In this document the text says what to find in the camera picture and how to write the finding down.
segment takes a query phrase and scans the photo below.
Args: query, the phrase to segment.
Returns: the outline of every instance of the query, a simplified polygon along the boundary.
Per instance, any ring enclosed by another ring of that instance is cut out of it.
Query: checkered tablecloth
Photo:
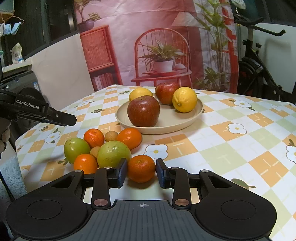
[[[74,126],[40,123],[17,141],[17,157],[28,191],[70,171],[63,145],[71,137],[83,138],[98,128],[104,134],[123,128],[115,118],[120,105],[136,87],[113,85],[93,93],[62,111],[77,117]],[[154,92],[154,87],[147,87]],[[168,167],[189,173],[213,172],[268,199],[277,210],[271,238],[296,238],[296,107],[285,102],[263,100],[230,93],[196,90],[205,104],[200,118],[174,133],[143,135],[133,156],[162,157]],[[133,194],[127,188],[122,198],[155,198],[151,188]],[[192,190],[192,197],[197,196]]]

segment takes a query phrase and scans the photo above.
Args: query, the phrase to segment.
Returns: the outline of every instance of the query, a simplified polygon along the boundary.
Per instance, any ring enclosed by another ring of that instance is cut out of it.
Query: orange
[[[140,145],[142,134],[135,128],[127,128],[118,134],[116,140],[123,142],[131,150]]]
[[[91,154],[81,154],[74,161],[74,170],[83,170],[84,174],[95,173],[97,168],[96,159]]]
[[[155,175],[156,165],[150,156],[138,155],[128,161],[128,177],[137,183],[145,183]]]
[[[104,134],[98,129],[89,129],[84,133],[83,139],[91,148],[102,146],[104,144]]]

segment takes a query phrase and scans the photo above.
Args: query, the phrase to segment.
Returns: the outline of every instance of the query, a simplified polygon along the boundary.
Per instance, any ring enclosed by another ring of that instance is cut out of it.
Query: white pot
[[[154,62],[153,69],[155,69],[157,73],[172,72],[173,62],[174,62],[173,60]]]

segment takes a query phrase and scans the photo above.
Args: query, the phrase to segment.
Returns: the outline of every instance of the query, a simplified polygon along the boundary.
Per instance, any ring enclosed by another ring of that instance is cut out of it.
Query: green apple
[[[98,151],[97,161],[100,168],[116,167],[121,158],[131,159],[131,151],[120,141],[109,141]]]
[[[64,145],[64,154],[69,161],[69,163],[73,164],[76,157],[80,154],[89,154],[91,148],[87,144],[87,142],[81,138],[73,137],[66,141]]]

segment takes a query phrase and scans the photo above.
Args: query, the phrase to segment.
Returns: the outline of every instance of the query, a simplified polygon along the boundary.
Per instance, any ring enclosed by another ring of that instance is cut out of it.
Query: plant pot
[[[94,23],[95,23],[95,20],[92,18],[89,18],[83,21],[82,23],[79,23],[78,24],[79,32],[83,33],[85,31],[91,30],[94,27]]]
[[[172,72],[173,62],[173,60],[154,62],[153,69],[156,70],[157,73]]]

